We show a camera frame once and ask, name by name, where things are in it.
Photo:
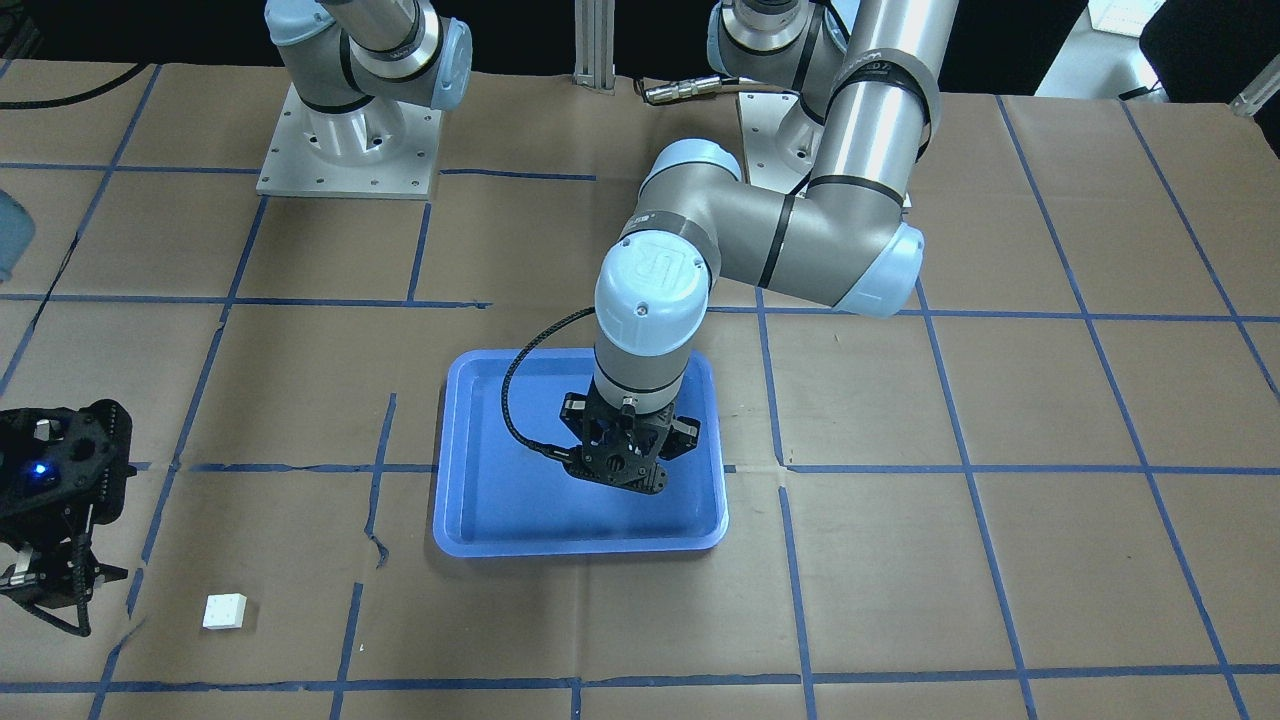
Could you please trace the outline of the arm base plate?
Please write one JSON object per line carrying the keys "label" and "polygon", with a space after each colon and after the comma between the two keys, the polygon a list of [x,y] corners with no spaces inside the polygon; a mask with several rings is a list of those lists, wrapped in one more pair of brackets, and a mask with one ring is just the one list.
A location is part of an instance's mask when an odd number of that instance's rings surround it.
{"label": "arm base plate", "polygon": [[442,124],[434,108],[374,99],[325,114],[289,88],[256,191],[275,197],[429,200]]}
{"label": "arm base plate", "polygon": [[837,94],[827,128],[791,94],[744,94],[739,109],[749,184],[787,193],[805,181],[812,188],[860,187],[899,206],[909,200],[924,124],[910,92],[850,85]]}

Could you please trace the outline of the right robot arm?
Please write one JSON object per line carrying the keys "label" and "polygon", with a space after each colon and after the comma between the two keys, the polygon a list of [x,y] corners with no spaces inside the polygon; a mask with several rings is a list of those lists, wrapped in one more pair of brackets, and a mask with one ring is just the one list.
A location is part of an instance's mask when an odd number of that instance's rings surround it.
{"label": "right robot arm", "polygon": [[[270,1],[291,76],[256,190],[268,197],[425,200],[442,118],[468,87],[468,27],[429,1]],[[132,420],[119,402],[3,413],[3,596],[74,635],[102,583],[93,529],[124,506]]]}

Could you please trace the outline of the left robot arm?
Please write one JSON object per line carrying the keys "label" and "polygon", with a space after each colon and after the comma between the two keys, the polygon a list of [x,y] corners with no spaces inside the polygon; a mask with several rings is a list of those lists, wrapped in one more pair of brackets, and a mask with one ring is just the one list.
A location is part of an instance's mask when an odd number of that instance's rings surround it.
{"label": "left robot arm", "polygon": [[655,495],[664,460],[696,448],[676,398],[721,278],[864,316],[897,313],[924,238],[902,217],[940,119],[954,1],[861,1],[847,27],[817,1],[721,1],[708,55],[797,94],[818,129],[800,190],[749,184],[718,143],[667,146],[594,291],[594,374],[559,418],[577,443],[539,445],[572,477]]}

